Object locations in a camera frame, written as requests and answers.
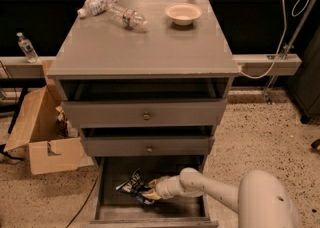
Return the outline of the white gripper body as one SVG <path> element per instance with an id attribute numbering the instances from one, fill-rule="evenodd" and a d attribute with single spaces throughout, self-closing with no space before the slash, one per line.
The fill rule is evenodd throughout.
<path id="1" fill-rule="evenodd" d="M 155 190 L 161 199 L 170 199 L 175 196 L 181 196 L 184 192 L 184 187 L 178 176 L 164 176 L 157 180 Z"/>

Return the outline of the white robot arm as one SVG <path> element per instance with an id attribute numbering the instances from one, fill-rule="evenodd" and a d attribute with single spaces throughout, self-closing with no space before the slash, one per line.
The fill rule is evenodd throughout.
<path id="1" fill-rule="evenodd" d="M 149 187 L 142 195 L 152 200 L 206 194 L 238 214 L 238 228 L 298 228 L 297 209 L 287 190 L 265 171 L 250 171 L 235 187 L 184 168 L 177 176 L 151 181 Z"/>

